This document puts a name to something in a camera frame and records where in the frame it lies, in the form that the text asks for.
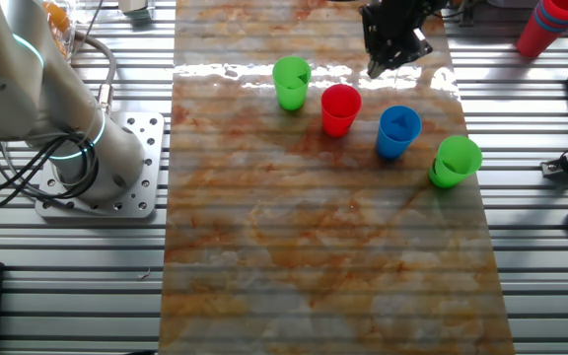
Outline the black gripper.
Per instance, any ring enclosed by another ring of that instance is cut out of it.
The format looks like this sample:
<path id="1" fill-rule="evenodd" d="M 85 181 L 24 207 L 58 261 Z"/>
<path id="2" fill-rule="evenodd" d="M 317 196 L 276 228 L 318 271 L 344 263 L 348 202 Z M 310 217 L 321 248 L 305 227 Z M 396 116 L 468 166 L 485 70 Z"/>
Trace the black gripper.
<path id="1" fill-rule="evenodd" d="M 424 20 L 448 0 L 382 0 L 361 7 L 364 43 L 369 54 L 368 75 L 378 78 L 391 61 L 391 39 L 397 38 L 394 65 L 416 61 L 433 51 L 421 31 Z"/>

